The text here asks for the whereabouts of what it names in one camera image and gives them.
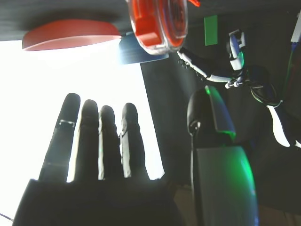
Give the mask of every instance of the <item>green tape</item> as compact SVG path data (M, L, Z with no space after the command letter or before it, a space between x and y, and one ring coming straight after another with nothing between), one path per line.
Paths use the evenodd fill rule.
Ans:
M206 46L216 45L218 43L217 15L205 17L204 24L205 24L205 45Z

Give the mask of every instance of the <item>dark wall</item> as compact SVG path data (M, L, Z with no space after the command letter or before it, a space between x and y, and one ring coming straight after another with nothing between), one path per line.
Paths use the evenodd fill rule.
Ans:
M228 33L238 28L246 33L246 64L264 65L271 82L282 91L290 39L299 8L248 12L219 16L219 45L204 45L204 26L191 26L185 47L195 54L218 60L230 68L225 43ZM300 64L301 48L293 63ZM177 54L169 59L141 64L150 109L166 175L177 183L190 183L190 137L186 129L186 108L190 95L204 87L193 71L177 64ZM285 100L285 108L301 120L301 74L295 76ZM260 204L301 213L301 150L278 144L272 133L272 119L265 106L253 99L248 87L220 91L237 130L236 143L247 145Z

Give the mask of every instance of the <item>red lid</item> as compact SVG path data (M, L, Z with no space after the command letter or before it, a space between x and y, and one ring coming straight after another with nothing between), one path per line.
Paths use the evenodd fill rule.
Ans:
M26 51L73 48L120 39L117 28L94 20L66 19L53 21L28 32L23 38Z

